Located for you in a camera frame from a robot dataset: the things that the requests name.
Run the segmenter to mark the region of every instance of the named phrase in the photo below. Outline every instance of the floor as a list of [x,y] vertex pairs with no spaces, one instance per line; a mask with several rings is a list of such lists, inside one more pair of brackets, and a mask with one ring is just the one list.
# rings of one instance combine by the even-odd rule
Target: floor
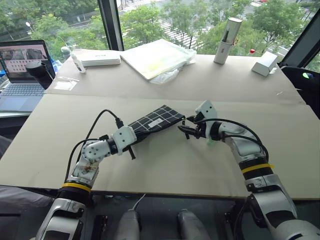
[[[131,209],[138,199],[138,196],[115,196],[113,198],[95,196],[95,207],[88,208],[82,217],[84,229],[82,230],[81,239],[91,239],[96,215],[106,215],[108,217],[107,230],[102,239],[114,239],[122,214]],[[231,209],[233,204],[234,202],[231,200],[146,196],[137,207],[142,226],[140,239],[180,239],[177,214],[181,209],[188,209],[194,212],[203,222],[212,240],[231,239],[229,225],[224,224],[223,215],[224,212]],[[25,210],[21,213],[21,217],[0,217],[0,239],[31,239],[36,235],[48,209],[48,207],[41,207]],[[297,209],[300,219],[307,220],[320,228],[320,202],[300,202],[297,204]],[[242,229],[246,240],[272,240],[270,233],[266,229],[260,229],[255,225],[250,213],[244,214]]]

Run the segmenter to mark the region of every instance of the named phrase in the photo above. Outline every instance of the beige tabletop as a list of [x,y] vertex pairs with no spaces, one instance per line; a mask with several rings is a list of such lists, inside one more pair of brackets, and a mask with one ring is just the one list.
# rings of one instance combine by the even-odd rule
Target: beige tabletop
[[[183,67],[171,82],[162,85],[147,82],[125,61],[119,65],[91,66],[80,73],[67,60],[47,89],[49,94],[151,98],[174,100],[211,99],[215,102],[252,102],[269,104],[305,104],[292,83],[277,68],[264,77],[251,68],[258,57],[229,56],[224,65],[213,63],[214,55],[197,55],[194,64]],[[72,90],[59,90],[57,79],[79,80]]]
[[[108,108],[129,124],[166,104],[186,116],[201,101],[46,94],[0,161],[0,184],[58,189],[73,146]],[[320,198],[319,120],[305,104],[214,102],[220,118],[247,124],[267,147],[273,169],[294,199]],[[91,137],[116,131],[104,114]],[[131,160],[105,158],[96,191],[246,197],[242,173],[223,142],[191,138],[172,126],[133,146]]]

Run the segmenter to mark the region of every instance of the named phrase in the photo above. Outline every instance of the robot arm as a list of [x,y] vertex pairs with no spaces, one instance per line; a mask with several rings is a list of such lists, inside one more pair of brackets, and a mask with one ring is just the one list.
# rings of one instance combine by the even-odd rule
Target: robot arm
[[320,230],[307,221],[297,219],[296,207],[277,174],[268,163],[267,152],[259,137],[252,131],[230,122],[217,119],[210,101],[203,102],[196,116],[187,118],[197,124],[178,128],[197,139],[224,141],[237,161],[244,183],[252,194],[248,197],[252,216],[259,227],[267,227],[275,240],[319,240]]
[[137,140],[130,126],[122,126],[110,138],[87,142],[81,157],[54,200],[36,240],[78,240],[83,223],[79,220],[88,203],[99,172],[99,163],[110,155],[121,155]]

